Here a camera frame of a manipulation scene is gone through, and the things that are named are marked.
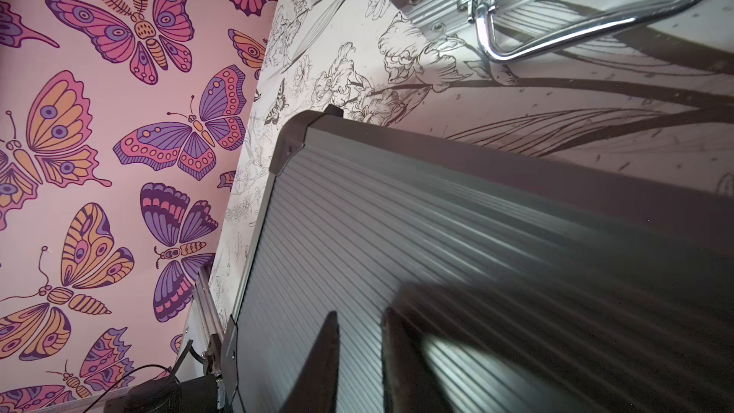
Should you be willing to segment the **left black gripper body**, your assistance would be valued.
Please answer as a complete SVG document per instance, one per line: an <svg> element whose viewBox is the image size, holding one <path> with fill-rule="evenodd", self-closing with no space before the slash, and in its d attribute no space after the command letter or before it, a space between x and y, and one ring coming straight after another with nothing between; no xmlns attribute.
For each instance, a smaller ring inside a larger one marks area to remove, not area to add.
<svg viewBox="0 0 734 413"><path fill-rule="evenodd" d="M218 412L218 384L214 376L186 382L160 379L135 386L124 397L108 401L104 413Z"/></svg>

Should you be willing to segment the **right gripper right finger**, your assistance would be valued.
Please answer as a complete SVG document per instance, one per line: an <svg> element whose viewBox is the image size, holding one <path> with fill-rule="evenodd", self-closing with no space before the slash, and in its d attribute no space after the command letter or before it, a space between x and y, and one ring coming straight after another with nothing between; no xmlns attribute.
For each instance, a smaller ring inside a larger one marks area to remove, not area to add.
<svg viewBox="0 0 734 413"><path fill-rule="evenodd" d="M452 412L422 349L422 334L388 308L382 316L382 384L385 412Z"/></svg>

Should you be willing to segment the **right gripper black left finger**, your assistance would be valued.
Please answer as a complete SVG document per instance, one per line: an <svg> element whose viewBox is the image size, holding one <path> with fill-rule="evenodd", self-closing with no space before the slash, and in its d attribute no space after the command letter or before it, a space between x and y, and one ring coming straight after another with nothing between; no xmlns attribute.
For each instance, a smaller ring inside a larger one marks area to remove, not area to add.
<svg viewBox="0 0 734 413"><path fill-rule="evenodd" d="M338 313L332 311L326 315L280 412L336 412L339 361Z"/></svg>

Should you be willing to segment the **large black poker case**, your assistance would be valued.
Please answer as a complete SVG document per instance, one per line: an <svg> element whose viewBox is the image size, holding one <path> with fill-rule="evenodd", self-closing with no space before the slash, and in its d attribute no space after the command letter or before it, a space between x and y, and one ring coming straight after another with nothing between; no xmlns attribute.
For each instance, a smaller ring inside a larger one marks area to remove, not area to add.
<svg viewBox="0 0 734 413"><path fill-rule="evenodd" d="M452 412L729 412L733 202L346 120L282 125L223 375L279 412L338 313L336 412L385 412L382 316Z"/></svg>

